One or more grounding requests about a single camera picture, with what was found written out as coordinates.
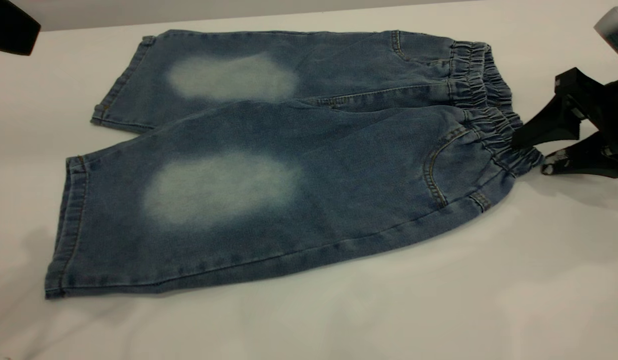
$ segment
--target jeans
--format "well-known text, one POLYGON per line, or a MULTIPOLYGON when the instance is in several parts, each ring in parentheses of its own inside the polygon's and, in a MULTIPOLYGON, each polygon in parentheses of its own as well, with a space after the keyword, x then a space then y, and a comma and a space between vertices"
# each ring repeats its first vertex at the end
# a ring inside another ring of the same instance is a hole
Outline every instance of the jeans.
POLYGON ((485 43, 378 33, 147 36, 66 161, 46 298, 283 276, 430 239, 542 161, 485 43))

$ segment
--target faded bleached patch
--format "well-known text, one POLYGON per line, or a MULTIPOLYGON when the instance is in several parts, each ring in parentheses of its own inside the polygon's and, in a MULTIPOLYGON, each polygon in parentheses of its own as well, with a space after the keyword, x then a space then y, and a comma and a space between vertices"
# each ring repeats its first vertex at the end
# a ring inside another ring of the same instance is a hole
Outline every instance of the faded bleached patch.
POLYGON ((288 205, 299 173, 270 157, 245 152, 172 161, 149 183, 144 210, 162 225, 226 224, 288 205))
POLYGON ((167 74, 169 84, 184 98, 217 101, 291 98, 298 77, 265 54, 238 59, 190 57, 176 62, 167 74))

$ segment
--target white background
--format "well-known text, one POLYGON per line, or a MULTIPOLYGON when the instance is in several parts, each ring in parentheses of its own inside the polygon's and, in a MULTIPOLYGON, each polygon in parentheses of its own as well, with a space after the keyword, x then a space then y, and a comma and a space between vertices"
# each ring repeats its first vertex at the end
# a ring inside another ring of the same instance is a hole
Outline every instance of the white background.
POLYGON ((592 28, 614 5, 485 0, 53 31, 31 57, 0 52, 0 360, 618 360, 618 179, 590 175, 535 171, 457 230, 298 275, 43 300, 64 158, 132 137, 88 121, 142 35, 400 28, 486 41, 527 121, 573 66, 618 79, 592 28))

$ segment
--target seam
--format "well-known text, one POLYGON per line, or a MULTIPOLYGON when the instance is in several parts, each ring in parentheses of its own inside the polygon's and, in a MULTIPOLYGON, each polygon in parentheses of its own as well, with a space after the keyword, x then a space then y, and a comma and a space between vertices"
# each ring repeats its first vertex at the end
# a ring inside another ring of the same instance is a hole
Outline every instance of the seam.
POLYGON ((133 122, 130 122, 130 123, 129 122, 125 122, 124 123, 124 122, 118 122, 118 121, 112 121, 112 120, 105 120, 103 118, 96 118, 96 119, 99 120, 99 121, 102 121, 103 123, 107 123, 108 122, 108 123, 111 123, 111 124, 113 123, 113 124, 117 124, 117 125, 134 126, 134 127, 137 127, 137 128, 141 128, 142 127, 142 128, 145 128, 145 129, 155 129, 155 127, 153 127, 153 126, 141 125, 140 123, 137 123, 137 124, 133 123, 133 122))
POLYGON ((402 46, 400 45, 400 30, 393 30, 391 32, 391 48, 402 60, 409 61, 409 58, 402 52, 402 46))
POLYGON ((482 212, 486 212, 493 207, 491 201, 489 201, 489 199, 484 196, 484 194, 482 194, 479 190, 470 194, 469 197, 472 198, 476 203, 478 203, 478 205, 480 205, 480 208, 482 208, 482 212))
MULTIPOLYGON (((489 182, 491 182, 491 180, 493 180, 494 178, 496 178, 499 174, 500 174, 500 173, 498 172, 498 173, 496 173, 496 175, 494 175, 494 176, 490 177, 488 180, 486 180, 486 181, 484 182, 484 184, 482 184, 482 186, 478 187, 478 190, 479 190, 479 189, 482 189, 482 188, 483 188, 486 184, 488 184, 489 182)), ((468 196, 465 196, 465 197, 462 197, 462 198, 458 198, 457 200, 452 201, 450 204, 457 203, 457 202, 462 201, 462 200, 464 200, 464 199, 466 199, 466 198, 468 198, 468 196)), ((349 241, 351 241, 351 240, 359 240, 359 239, 364 239, 364 238, 368 238, 368 237, 373 237, 373 236, 375 236, 375 235, 382 234, 382 233, 384 233, 384 232, 386 232, 386 231, 392 230, 393 228, 397 228, 397 227, 399 227, 399 226, 402 226, 402 225, 405 225, 405 224, 408 224, 408 223, 414 223, 414 222, 416 222, 416 221, 419 221, 419 220, 421 220, 421 219, 423 219, 423 218, 426 218, 426 217, 428 217, 428 216, 430 216, 430 215, 433 215, 433 214, 438 213, 438 212, 439 212, 439 210, 440 210, 440 209, 433 210, 433 211, 431 211, 431 212, 430 212, 430 213, 428 213, 428 214, 424 214, 424 215, 422 215, 422 216, 420 216, 420 217, 418 217, 418 218, 414 218, 414 219, 410 219, 410 220, 408 220, 408 221, 401 222, 401 223, 399 223, 399 224, 393 225, 393 226, 391 226, 391 227, 389 227, 389 228, 385 228, 384 230, 380 230, 380 231, 375 232, 375 233, 373 233, 373 234, 364 235, 364 236, 360 236, 360 237, 350 237, 349 239, 339 240, 338 242, 335 242, 335 243, 325 244, 325 245, 321 245, 321 246, 314 246, 314 247, 310 247, 310 248, 304 248, 304 249, 302 249, 302 250, 292 251, 292 252, 284 253, 284 254, 282 254, 282 255, 276 255, 276 256, 265 257, 265 258, 263 258, 263 259, 252 260, 251 262, 250 262, 250 261, 248 261, 248 262, 246 262, 246 263, 245 263, 245 262, 243 262, 243 263, 241 263, 241 264, 234 264, 234 265, 221 266, 221 267, 219 267, 219 268, 215 268, 215 269, 209 269, 209 270, 206 270, 206 271, 200 271, 200 272, 191 273, 191 274, 188 274, 188 275, 183 275, 183 276, 177 276, 177 277, 167 278, 166 280, 160 280, 160 281, 156 281, 156 282, 154 282, 154 283, 153 283, 153 282, 150 282, 150 283, 147 283, 147 284, 133 284, 133 285, 108 285, 108 286, 96 286, 96 287, 95 287, 95 286, 91 286, 91 287, 90 287, 90 286, 84 286, 84 287, 83 287, 83 286, 79 286, 79 287, 78 287, 78 286, 72 286, 72 287, 67 287, 67 288, 65 287, 65 289, 105 289, 105 288, 107 288, 107 287, 108 287, 108 288, 112 288, 112 287, 113 287, 113 288, 124 288, 124 287, 125 287, 125 288, 129 288, 129 287, 130 287, 130 288, 136 288, 136 287, 153 287, 153 286, 155 286, 155 285, 161 285, 161 284, 164 284, 164 283, 168 283, 169 281, 180 280, 180 279, 182 279, 182 278, 183 278, 183 279, 184 279, 184 278, 187 278, 187 277, 188 277, 188 278, 191 278, 191 277, 193 277, 193 276, 199 276, 199 275, 202 275, 202 274, 204 274, 204 273, 206 274, 206 273, 215 272, 215 271, 222 271, 222 270, 231 269, 231 268, 235 268, 235 267, 241 267, 241 266, 244 266, 244 265, 249 265, 249 264, 259 263, 259 262, 262 262, 262 261, 263 261, 263 262, 265 262, 265 261, 267 261, 267 260, 272 260, 272 259, 277 259, 277 258, 283 258, 283 257, 285 257, 285 256, 296 255, 296 254, 298 254, 298 253, 303 253, 304 251, 312 251, 312 250, 318 250, 318 249, 322 249, 322 248, 329 248, 329 247, 333 247, 333 246, 336 246, 336 245, 342 244, 342 243, 344 243, 344 242, 349 242, 349 241)), ((58 289, 56 289, 56 288, 55 288, 55 289, 54 289, 54 288, 53 288, 53 289, 46 289, 46 290, 45 290, 45 292, 53 292, 53 291, 55 291, 55 290, 58 290, 58 289)))
POLYGON ((398 86, 396 88, 382 89, 378 91, 367 91, 367 92, 353 93, 350 95, 340 95, 340 96, 333 96, 333 97, 314 97, 311 99, 316 101, 319 105, 331 105, 331 104, 335 105, 338 103, 344 104, 350 98, 356 98, 359 96, 375 95, 375 94, 381 94, 383 92, 400 91, 400 90, 415 89, 415 88, 421 88, 421 87, 430 87, 430 86, 435 86, 435 85, 444 85, 444 82, 440 82, 439 84, 419 84, 419 85, 409 85, 409 86, 398 86))
POLYGON ((145 47, 145 50, 142 51, 142 57, 140 57, 140 59, 138 59, 138 64, 133 66, 133 68, 131 68, 131 64, 129 64, 129 66, 127 66, 125 71, 122 72, 122 75, 120 75, 120 78, 124 76, 124 73, 126 72, 126 70, 130 70, 129 75, 126 76, 126 79, 122 81, 120 89, 118 89, 116 94, 112 96, 111 102, 109 104, 102 104, 102 103, 100 103, 101 105, 103 105, 103 107, 105 107, 105 109, 103 110, 103 113, 102 113, 102 119, 101 120, 104 121, 105 119, 108 118, 109 114, 108 114, 108 112, 105 112, 105 111, 110 109, 116 103, 117 99, 123 93, 124 89, 126 89, 126 86, 129 84, 129 82, 131 82, 132 76, 135 74, 135 71, 142 65, 142 62, 144 61, 144 59, 146 59, 146 56, 149 53, 149 49, 153 47, 153 44, 155 43, 155 39, 156 38, 154 36, 152 43, 147 43, 147 44, 141 43, 142 46, 145 47))
POLYGON ((491 204, 491 201, 489 201, 489 199, 486 196, 484 196, 484 194, 482 194, 480 191, 476 191, 475 195, 478 196, 480 200, 482 200, 482 202, 486 205, 485 211, 493 207, 493 204, 491 204))
POLYGON ((438 208, 443 208, 446 207, 446 205, 448 205, 448 201, 446 200, 446 198, 444 197, 443 192, 441 191, 441 189, 439 188, 439 186, 435 183, 434 177, 433 177, 433 168, 435 165, 435 160, 437 159, 438 155, 449 145, 451 145, 452 142, 455 141, 455 139, 458 139, 459 137, 462 137, 463 135, 466 135, 468 132, 470 132, 470 129, 467 129, 465 127, 459 127, 451 132, 449 132, 445 139, 446 142, 440 146, 439 148, 437 148, 437 150, 431 150, 431 152, 427 155, 427 159, 428 161, 426 161, 423 165, 422 165, 422 172, 424 174, 424 179, 425 179, 425 183, 427 184, 427 187, 429 189, 429 191, 431 192, 433 198, 435 199, 435 202, 438 206, 438 208))
POLYGON ((451 56, 449 57, 449 78, 446 80, 446 84, 449 87, 449 101, 451 104, 455 102, 455 99, 452 98, 453 89, 451 88, 451 78, 453 77, 453 64, 455 63, 456 44, 457 44, 457 41, 454 41, 453 45, 451 45, 451 56))
POLYGON ((85 205, 87 204, 87 186, 89 185, 89 173, 84 164, 84 159, 81 156, 79 156, 78 160, 80 160, 80 164, 82 165, 82 168, 84 170, 84 187, 82 190, 82 206, 80 207, 80 214, 78 215, 78 228, 76 229, 75 239, 73 240, 73 248, 71 249, 71 255, 65 262, 64 266, 62 267, 62 272, 60 272, 58 276, 58 290, 63 289, 62 280, 64 279, 64 275, 66 274, 67 268, 69 267, 69 263, 72 262, 73 258, 75 257, 76 249, 78 249, 78 239, 80 237, 80 231, 82 230, 82 217, 83 217, 82 215, 84 214, 84 208, 85 208, 85 205))
POLYGON ((478 200, 477 196, 475 196, 474 193, 469 195, 469 198, 471 198, 471 200, 475 201, 475 203, 480 207, 480 209, 482 210, 482 212, 486 212, 486 209, 484 208, 484 205, 478 200))

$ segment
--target hem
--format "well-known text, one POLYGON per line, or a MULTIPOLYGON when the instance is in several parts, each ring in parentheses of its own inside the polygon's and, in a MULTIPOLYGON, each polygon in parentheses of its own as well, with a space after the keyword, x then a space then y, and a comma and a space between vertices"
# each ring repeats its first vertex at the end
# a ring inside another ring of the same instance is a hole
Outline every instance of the hem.
POLYGON ((65 275, 78 245, 87 195, 88 175, 81 156, 66 160, 66 181, 60 204, 53 258, 44 278, 44 298, 64 296, 65 275))
MULTIPOLYGON (((140 66, 142 60, 144 59, 149 48, 155 43, 155 36, 145 36, 142 38, 142 42, 138 45, 135 54, 131 58, 131 62, 124 69, 122 75, 120 75, 117 80, 115 80, 113 86, 108 91, 107 95, 103 98, 103 100, 97 104, 94 108, 93 114, 91 116, 91 123, 95 125, 107 126, 110 128, 114 128, 115 126, 110 125, 110 121, 108 121, 108 109, 115 103, 117 96, 124 89, 124 86, 129 82, 131 76, 135 72, 135 70, 140 66)), ((129 127, 124 128, 123 130, 133 130, 134 125, 129 125, 129 127)))

